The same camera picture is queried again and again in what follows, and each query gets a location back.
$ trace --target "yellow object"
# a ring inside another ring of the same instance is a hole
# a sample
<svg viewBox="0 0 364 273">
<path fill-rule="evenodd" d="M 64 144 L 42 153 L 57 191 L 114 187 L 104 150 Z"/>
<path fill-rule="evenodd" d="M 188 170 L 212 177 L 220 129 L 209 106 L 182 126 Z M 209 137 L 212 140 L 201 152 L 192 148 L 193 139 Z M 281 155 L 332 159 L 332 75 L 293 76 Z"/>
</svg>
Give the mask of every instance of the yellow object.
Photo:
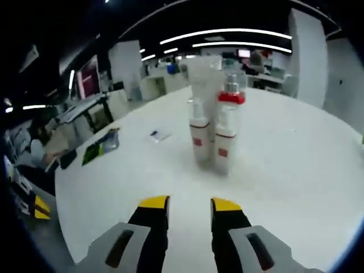
<svg viewBox="0 0 364 273">
<path fill-rule="evenodd" d="M 140 208 L 153 208 L 153 209 L 164 209 L 164 205 L 166 203 L 166 199 L 168 196 L 161 195 L 156 197 L 150 197 L 144 199 L 139 203 Z"/>
<path fill-rule="evenodd" d="M 38 218 L 38 219 L 46 219 L 46 220 L 51 219 L 48 215 L 45 215 L 44 213 L 40 212 L 37 209 L 35 209 L 35 211 L 34 211 L 34 216 L 35 216 L 35 218 Z"/>
<path fill-rule="evenodd" d="M 49 206 L 42 199 L 40 199 L 39 196 L 35 197 L 35 205 L 40 206 L 46 212 L 49 212 L 49 213 L 51 212 L 51 210 L 49 209 Z"/>
<path fill-rule="evenodd" d="M 241 207 L 229 200 L 213 197 L 212 201 L 215 204 L 215 210 L 217 212 L 224 212 L 228 210 L 241 210 Z"/>
</svg>

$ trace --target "computer monitor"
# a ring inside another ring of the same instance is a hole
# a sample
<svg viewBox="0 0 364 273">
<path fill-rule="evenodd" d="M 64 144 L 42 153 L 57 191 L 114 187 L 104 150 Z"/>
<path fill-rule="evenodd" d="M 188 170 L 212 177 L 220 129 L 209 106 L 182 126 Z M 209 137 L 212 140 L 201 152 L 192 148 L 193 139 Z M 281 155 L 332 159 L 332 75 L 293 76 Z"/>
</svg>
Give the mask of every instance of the computer monitor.
<svg viewBox="0 0 364 273">
<path fill-rule="evenodd" d="M 240 58 L 250 58 L 250 50 L 248 50 L 248 49 L 238 49 L 238 56 Z"/>
</svg>

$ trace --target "ceiling light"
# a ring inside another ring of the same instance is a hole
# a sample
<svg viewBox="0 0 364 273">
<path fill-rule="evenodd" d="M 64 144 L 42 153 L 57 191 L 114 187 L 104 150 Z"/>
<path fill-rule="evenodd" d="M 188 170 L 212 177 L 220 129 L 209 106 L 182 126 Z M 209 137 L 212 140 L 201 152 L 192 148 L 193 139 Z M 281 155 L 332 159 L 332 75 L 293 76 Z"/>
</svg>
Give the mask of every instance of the ceiling light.
<svg viewBox="0 0 364 273">
<path fill-rule="evenodd" d="M 50 97 L 50 96 L 52 96 L 52 95 L 53 95 L 53 94 L 55 94 L 55 93 L 57 93 L 57 89 L 55 89 L 55 90 L 53 90 L 52 92 L 50 92 L 50 93 L 46 94 L 45 96 L 46 96 L 46 97 Z"/>
<path fill-rule="evenodd" d="M 45 105 L 28 105 L 23 106 L 23 110 L 36 109 L 36 108 L 46 108 Z"/>
<path fill-rule="evenodd" d="M 8 98 L 4 98 L 4 103 L 7 105 L 7 106 L 11 106 L 11 102 Z"/>
<path fill-rule="evenodd" d="M 73 84 L 73 77 L 75 76 L 75 71 L 72 70 L 71 71 L 71 75 L 69 75 L 69 84 L 68 84 L 68 89 L 72 88 L 72 84 Z"/>
<path fill-rule="evenodd" d="M 268 44 L 248 43 L 248 42 L 212 42 L 212 43 L 201 43 L 193 44 L 192 47 L 205 47 L 205 46 L 252 46 L 252 47 L 266 47 L 283 52 L 292 53 L 292 50 L 283 47 L 276 47 Z"/>
<path fill-rule="evenodd" d="M 177 51 L 178 50 L 178 48 L 171 48 L 171 49 L 169 49 L 169 50 L 165 50 L 164 51 L 164 54 L 167 54 L 167 53 L 171 53 L 171 52 L 175 52 L 175 51 Z"/>
<path fill-rule="evenodd" d="M 149 56 L 143 58 L 142 61 L 146 61 L 146 60 L 149 60 L 149 59 L 154 58 L 154 57 L 155 57 L 155 54 L 149 55 Z"/>
<path fill-rule="evenodd" d="M 166 44 L 166 43 L 169 43 L 169 42 L 172 42 L 172 41 L 175 41 L 175 40 L 179 40 L 179 39 L 183 39 L 183 38 L 187 38 L 187 37 L 192 37 L 192 36 L 197 36 L 197 35 L 220 33 L 220 32 L 253 32 L 253 33 L 260 33 L 260 34 L 268 34 L 268 35 L 278 36 L 278 37 L 286 38 L 286 39 L 289 39 L 289 40 L 292 39 L 292 36 L 277 33 L 277 32 L 273 32 L 273 31 L 267 31 L 267 30 L 253 30 L 253 29 L 250 29 L 250 28 L 222 28 L 222 29 L 219 29 L 219 30 L 197 31 L 197 32 L 193 32 L 193 33 L 190 33 L 190 34 L 180 35 L 180 36 L 177 36 L 177 37 L 174 37 L 174 38 L 163 40 L 159 44 Z"/>
</svg>

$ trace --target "table surface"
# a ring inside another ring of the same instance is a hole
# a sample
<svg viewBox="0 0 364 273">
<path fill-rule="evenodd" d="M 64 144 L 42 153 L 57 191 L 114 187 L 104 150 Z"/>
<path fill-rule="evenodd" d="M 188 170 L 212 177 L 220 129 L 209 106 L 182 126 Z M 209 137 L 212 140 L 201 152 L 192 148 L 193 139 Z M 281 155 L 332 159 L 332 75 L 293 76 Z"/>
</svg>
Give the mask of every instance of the table surface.
<svg viewBox="0 0 364 273">
<path fill-rule="evenodd" d="M 284 83 L 284 79 L 282 79 L 282 78 L 277 78 L 277 77 L 273 77 L 273 76 L 265 75 L 265 74 L 248 75 L 248 77 L 259 78 L 261 80 L 266 80 L 266 81 L 272 81 L 272 82 L 276 82 L 278 84 Z"/>
<path fill-rule="evenodd" d="M 66 169 L 56 170 L 60 226 L 73 260 L 139 201 L 171 195 L 163 272 L 216 272 L 210 198 L 232 200 L 253 225 L 292 248 L 306 267 L 329 270 L 364 215 L 361 136 L 328 113 L 298 100 L 247 88 L 238 158 L 229 176 L 195 164 L 184 88 L 154 100 L 98 132 Z M 87 146 L 121 127 L 117 150 L 81 166 Z M 156 144 L 153 130 L 172 135 Z"/>
<path fill-rule="evenodd" d="M 92 95 L 84 100 L 77 101 L 75 106 L 71 110 L 66 111 L 65 113 L 58 116 L 60 123 L 71 123 L 81 114 L 83 114 L 83 112 L 98 104 L 98 102 L 106 96 L 106 94 L 99 93 Z"/>
</svg>

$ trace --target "bottle label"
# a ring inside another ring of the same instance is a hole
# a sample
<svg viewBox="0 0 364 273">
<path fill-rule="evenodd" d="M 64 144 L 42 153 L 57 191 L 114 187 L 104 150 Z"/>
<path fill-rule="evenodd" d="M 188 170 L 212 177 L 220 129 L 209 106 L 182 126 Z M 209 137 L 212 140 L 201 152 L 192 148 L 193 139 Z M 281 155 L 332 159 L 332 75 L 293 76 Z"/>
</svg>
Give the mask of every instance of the bottle label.
<svg viewBox="0 0 364 273">
<path fill-rule="evenodd" d="M 193 144 L 196 146 L 202 146 L 202 140 L 198 138 L 193 138 Z"/>
<path fill-rule="evenodd" d="M 219 155 L 219 156 L 223 156 L 223 157 L 227 158 L 227 156 L 228 156 L 228 151 L 227 151 L 226 149 L 221 149 L 221 148 L 219 148 L 219 149 L 218 149 L 218 155 Z"/>
</svg>

